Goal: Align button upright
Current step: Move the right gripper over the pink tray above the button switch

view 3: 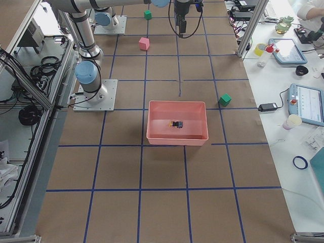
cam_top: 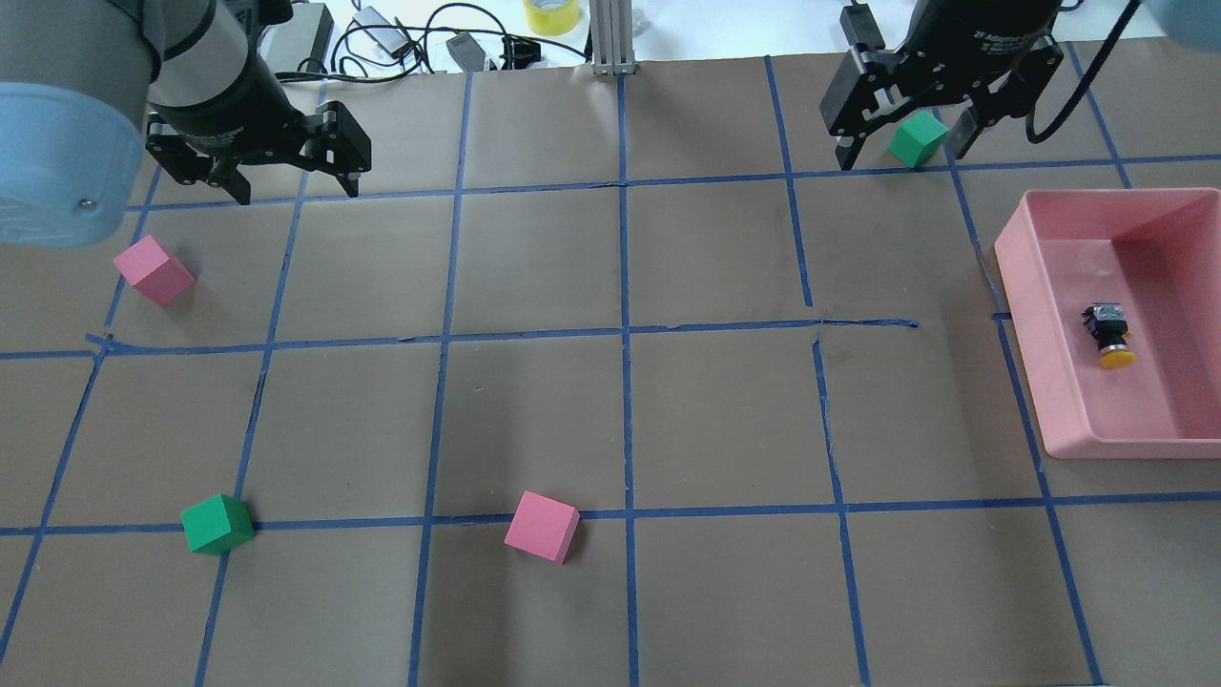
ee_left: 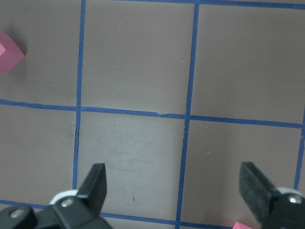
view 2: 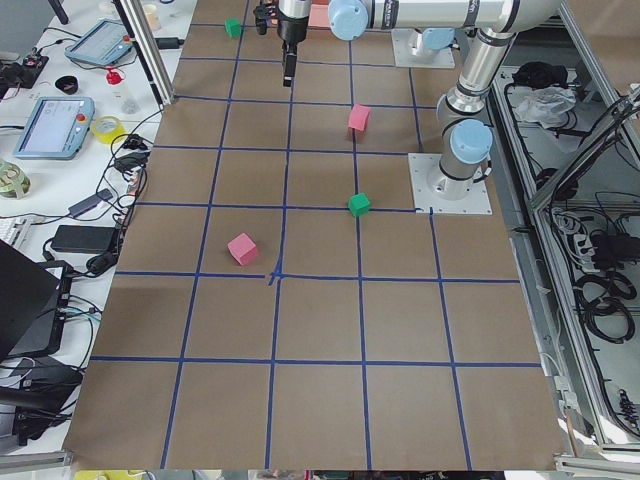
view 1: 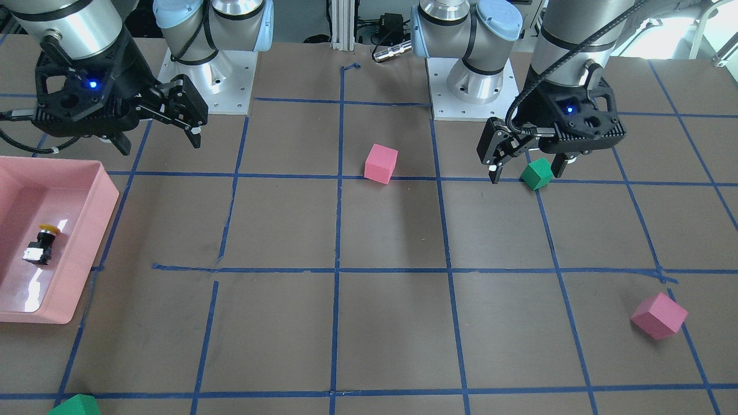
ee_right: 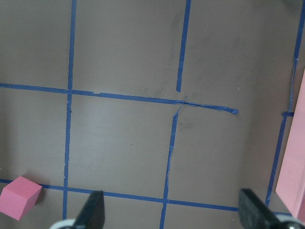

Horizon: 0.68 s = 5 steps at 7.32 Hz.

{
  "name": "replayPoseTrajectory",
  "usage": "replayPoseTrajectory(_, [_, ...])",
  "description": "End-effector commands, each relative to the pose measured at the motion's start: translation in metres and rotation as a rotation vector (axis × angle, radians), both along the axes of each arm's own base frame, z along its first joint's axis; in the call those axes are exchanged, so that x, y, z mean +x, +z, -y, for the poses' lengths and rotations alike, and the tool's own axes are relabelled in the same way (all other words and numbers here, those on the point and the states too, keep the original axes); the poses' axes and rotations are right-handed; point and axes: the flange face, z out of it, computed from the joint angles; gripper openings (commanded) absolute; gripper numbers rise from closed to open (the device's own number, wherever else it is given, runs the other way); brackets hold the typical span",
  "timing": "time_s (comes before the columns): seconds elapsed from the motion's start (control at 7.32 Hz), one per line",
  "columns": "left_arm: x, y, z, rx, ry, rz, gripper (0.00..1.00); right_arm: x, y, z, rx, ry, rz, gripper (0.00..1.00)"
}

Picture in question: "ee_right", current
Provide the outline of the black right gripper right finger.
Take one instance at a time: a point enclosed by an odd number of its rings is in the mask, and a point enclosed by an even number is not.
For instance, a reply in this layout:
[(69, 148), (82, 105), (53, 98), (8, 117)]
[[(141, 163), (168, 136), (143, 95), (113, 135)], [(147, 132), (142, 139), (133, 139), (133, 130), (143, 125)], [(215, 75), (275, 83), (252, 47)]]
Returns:
[(239, 191), (238, 215), (244, 229), (278, 229), (281, 225), (281, 221), (249, 188)]

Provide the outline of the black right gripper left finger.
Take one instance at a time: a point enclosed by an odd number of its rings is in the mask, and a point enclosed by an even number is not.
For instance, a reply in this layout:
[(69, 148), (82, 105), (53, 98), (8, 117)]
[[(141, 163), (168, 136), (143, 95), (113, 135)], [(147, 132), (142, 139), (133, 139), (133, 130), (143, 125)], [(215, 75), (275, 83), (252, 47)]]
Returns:
[(92, 192), (73, 223), (75, 229), (102, 229), (105, 223), (103, 191)]

